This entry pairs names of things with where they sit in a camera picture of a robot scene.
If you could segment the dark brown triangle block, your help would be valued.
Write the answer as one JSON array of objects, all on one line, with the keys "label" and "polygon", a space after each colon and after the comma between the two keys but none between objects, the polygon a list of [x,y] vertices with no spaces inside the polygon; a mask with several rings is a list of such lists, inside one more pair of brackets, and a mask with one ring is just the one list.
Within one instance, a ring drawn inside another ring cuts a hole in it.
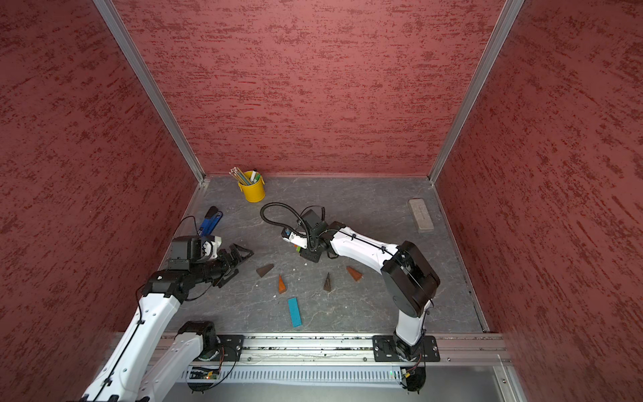
[{"label": "dark brown triangle block", "polygon": [[266,276],[274,268],[273,264],[267,264],[256,269],[256,273],[260,278]]}]

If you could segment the dark wood triangle block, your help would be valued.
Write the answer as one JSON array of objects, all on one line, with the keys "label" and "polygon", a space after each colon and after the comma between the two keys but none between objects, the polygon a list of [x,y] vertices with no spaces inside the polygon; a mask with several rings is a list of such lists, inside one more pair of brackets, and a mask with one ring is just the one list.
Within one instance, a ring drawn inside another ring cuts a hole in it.
[{"label": "dark wood triangle block", "polygon": [[330,273],[327,274],[324,284],[323,284],[323,290],[326,292],[331,292],[332,291],[332,279]]}]

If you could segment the orange brown triangle block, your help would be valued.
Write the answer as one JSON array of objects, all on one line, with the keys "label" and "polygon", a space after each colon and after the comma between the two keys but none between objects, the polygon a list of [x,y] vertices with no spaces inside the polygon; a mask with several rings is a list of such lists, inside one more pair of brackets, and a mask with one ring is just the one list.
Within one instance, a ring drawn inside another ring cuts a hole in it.
[{"label": "orange brown triangle block", "polygon": [[284,280],[283,280],[283,277],[282,277],[282,276],[279,276],[279,277],[278,277],[278,292],[279,292],[280,294],[284,294],[284,293],[286,293],[286,292],[287,292],[286,283],[284,282]]}]

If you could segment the reddish brown triangle block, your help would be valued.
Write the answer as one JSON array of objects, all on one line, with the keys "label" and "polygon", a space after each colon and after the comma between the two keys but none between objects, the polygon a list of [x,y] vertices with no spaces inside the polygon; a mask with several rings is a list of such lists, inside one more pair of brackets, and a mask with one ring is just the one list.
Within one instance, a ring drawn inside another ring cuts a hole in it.
[{"label": "reddish brown triangle block", "polygon": [[351,266],[347,267],[347,272],[355,281],[360,281],[363,277],[363,274],[361,272],[355,270]]}]

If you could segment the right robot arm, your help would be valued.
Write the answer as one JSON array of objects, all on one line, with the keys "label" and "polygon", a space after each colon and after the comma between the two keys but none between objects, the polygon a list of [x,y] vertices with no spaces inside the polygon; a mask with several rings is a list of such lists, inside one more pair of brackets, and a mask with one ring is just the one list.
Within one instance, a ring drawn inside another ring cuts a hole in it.
[{"label": "right robot arm", "polygon": [[425,317],[440,287],[440,278],[414,243],[384,243],[339,222],[321,224],[304,233],[284,229],[282,236],[311,261],[318,261],[326,252],[355,260],[379,273],[399,310],[393,335],[395,352],[403,361],[420,357]]}]

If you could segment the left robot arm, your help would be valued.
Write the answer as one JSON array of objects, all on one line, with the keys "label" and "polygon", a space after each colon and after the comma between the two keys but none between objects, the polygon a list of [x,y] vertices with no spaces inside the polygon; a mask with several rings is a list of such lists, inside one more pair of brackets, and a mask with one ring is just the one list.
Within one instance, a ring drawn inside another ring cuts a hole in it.
[{"label": "left robot arm", "polygon": [[112,356],[83,393],[83,401],[162,401],[195,360],[239,362],[244,338],[219,337],[210,321],[188,321],[157,361],[154,354],[167,325],[184,303],[194,301],[197,285],[223,287],[254,253],[237,244],[221,246],[218,236],[179,236],[172,240],[167,267],[142,286],[137,311]]}]

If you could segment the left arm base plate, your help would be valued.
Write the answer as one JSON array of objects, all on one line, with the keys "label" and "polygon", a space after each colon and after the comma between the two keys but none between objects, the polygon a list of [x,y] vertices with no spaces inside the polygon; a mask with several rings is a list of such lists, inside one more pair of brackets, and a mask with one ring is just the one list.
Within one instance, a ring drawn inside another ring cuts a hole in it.
[{"label": "left arm base plate", "polygon": [[204,339],[204,350],[197,360],[203,362],[237,362],[244,346],[245,336],[214,335]]}]

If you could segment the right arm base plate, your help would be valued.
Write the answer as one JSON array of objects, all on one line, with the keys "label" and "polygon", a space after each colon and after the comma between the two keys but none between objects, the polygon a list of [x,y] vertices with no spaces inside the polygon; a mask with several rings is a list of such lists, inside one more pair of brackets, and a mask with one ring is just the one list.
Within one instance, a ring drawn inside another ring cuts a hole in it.
[{"label": "right arm base plate", "polygon": [[372,338],[376,362],[427,363],[440,362],[440,351],[434,336],[423,336],[415,345],[408,345],[395,335],[376,335]]}]

